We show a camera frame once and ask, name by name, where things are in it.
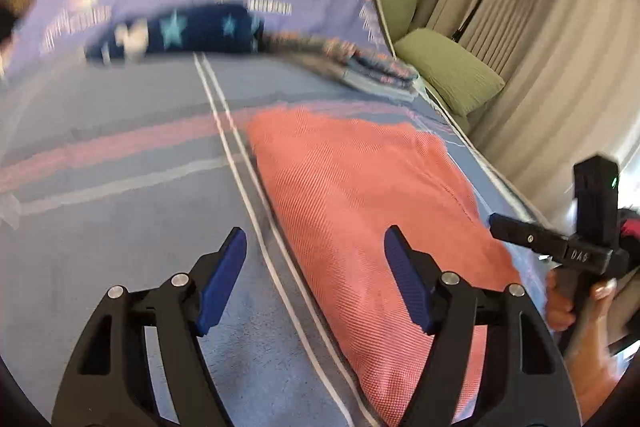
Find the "silver screw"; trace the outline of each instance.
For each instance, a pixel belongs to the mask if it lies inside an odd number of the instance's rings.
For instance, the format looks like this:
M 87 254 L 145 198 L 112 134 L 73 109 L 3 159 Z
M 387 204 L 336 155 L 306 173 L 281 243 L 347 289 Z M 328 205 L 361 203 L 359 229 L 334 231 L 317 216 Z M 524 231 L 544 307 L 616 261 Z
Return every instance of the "silver screw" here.
M 454 272 L 444 272 L 440 276 L 440 279 L 442 279 L 442 282 L 444 282 L 447 286 L 455 286 L 460 282 L 460 276 Z
M 112 286 L 111 288 L 109 288 L 107 295 L 110 296 L 112 299 L 117 299 L 123 293 L 124 293 L 124 288 L 122 286 Z
M 514 297 L 522 297 L 524 295 L 524 288 L 519 284 L 510 284 L 509 293 Z
M 171 284 L 176 287 L 184 286 L 189 282 L 189 276 L 186 273 L 177 273 L 171 277 Z

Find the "bed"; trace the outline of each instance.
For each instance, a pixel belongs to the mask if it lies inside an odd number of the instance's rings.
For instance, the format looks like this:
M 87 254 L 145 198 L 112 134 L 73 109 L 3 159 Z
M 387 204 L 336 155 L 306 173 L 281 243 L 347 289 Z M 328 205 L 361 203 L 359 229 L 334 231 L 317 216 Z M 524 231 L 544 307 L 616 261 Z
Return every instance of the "bed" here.
M 107 288 L 154 287 L 241 227 L 244 267 L 220 325 L 200 344 L 235 425 L 384 425 L 276 240 L 277 220 L 251 179 L 254 158 L 214 124 L 222 98 L 243 142 L 244 125 L 275 105 L 409 123 L 446 142 L 482 219 L 534 219 L 534 211 L 428 94 L 389 102 L 272 57 L 180 54 L 105 68 L 78 53 L 111 19 L 199 1 L 36 0 L 25 17 L 0 96 L 0 353 L 50 417 L 65 363 Z M 376 0 L 242 1 L 267 28 L 392 52 Z M 213 100 L 209 86 L 219 89 Z M 540 309 L 545 267 L 508 248 Z M 146 336 L 159 409 L 176 421 L 157 337 L 151 328 Z

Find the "pink object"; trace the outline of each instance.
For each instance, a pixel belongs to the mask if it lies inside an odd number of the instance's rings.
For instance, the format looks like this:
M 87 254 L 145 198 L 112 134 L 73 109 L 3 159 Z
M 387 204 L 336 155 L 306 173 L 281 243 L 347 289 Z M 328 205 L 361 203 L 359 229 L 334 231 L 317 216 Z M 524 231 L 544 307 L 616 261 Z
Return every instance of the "pink object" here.
M 432 338 L 404 307 L 383 251 L 386 229 L 399 225 L 443 271 L 494 290 L 520 280 L 509 253 L 480 221 L 472 188 L 433 134 L 276 108 L 258 114 L 248 135 L 340 349 L 371 404 L 397 426 Z M 478 392 L 485 340 L 476 328 L 458 411 Z

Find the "green pillow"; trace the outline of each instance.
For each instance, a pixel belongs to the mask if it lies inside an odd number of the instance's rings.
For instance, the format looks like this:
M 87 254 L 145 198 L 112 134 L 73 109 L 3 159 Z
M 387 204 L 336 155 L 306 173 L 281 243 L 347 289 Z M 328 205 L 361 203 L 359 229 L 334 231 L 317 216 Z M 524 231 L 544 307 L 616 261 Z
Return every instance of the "green pillow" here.
M 398 57 L 412 64 L 460 116 L 488 102 L 504 87 L 500 75 L 482 60 L 426 28 L 409 33 L 394 48 Z
M 404 37 L 414 18 L 418 0 L 380 0 L 391 42 Z

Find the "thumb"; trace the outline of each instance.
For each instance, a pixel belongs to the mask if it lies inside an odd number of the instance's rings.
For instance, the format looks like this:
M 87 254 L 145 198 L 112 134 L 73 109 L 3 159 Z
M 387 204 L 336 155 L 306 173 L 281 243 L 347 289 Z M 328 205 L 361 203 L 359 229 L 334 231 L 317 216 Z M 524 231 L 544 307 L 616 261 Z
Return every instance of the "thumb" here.
M 609 279 L 601 281 L 591 287 L 591 298 L 594 301 L 593 315 L 594 318 L 606 317 L 613 297 L 616 295 L 616 280 Z

